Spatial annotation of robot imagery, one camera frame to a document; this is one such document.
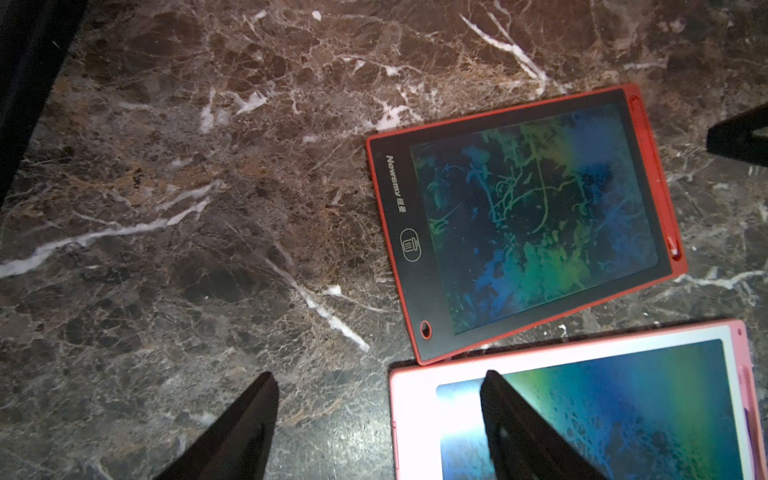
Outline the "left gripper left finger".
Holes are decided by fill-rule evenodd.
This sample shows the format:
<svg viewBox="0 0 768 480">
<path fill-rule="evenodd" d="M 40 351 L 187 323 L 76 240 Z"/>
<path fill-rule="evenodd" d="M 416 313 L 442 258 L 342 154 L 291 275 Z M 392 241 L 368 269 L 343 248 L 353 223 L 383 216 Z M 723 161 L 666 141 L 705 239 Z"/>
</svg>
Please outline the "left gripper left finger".
<svg viewBox="0 0 768 480">
<path fill-rule="evenodd" d="M 275 432 L 279 387 L 264 372 L 160 479 L 262 479 Z"/>
</svg>

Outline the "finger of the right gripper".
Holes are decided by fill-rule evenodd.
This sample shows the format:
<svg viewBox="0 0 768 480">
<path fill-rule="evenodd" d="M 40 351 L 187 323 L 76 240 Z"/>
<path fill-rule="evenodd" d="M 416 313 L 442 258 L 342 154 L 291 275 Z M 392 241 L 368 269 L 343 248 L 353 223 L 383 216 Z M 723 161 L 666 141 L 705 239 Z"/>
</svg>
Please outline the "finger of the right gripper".
<svg viewBox="0 0 768 480">
<path fill-rule="evenodd" d="M 706 136 L 706 151 L 766 167 L 767 137 L 757 134 L 766 127 L 767 104 L 763 104 L 712 126 Z"/>
</svg>

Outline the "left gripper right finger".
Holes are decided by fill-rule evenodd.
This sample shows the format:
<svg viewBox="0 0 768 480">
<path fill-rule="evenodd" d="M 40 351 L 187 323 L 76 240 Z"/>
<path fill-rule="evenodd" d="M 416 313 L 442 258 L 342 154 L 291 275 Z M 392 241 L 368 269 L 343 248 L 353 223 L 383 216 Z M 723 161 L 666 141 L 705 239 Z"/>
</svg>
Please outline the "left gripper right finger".
<svg viewBox="0 0 768 480">
<path fill-rule="evenodd" d="M 490 458 L 498 479 L 602 479 L 498 372 L 480 389 Z"/>
</svg>

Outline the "red stylus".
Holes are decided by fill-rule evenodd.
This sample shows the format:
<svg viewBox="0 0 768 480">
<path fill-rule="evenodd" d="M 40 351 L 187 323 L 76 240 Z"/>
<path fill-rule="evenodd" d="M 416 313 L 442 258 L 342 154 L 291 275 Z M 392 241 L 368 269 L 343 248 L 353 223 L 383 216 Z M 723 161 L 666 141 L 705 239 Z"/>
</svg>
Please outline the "red stylus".
<svg viewBox="0 0 768 480">
<path fill-rule="evenodd" d="M 638 90 L 633 90 L 628 94 L 628 104 L 664 242 L 670 258 L 674 261 L 681 261 L 683 251 L 674 207 L 650 120 Z"/>
</svg>

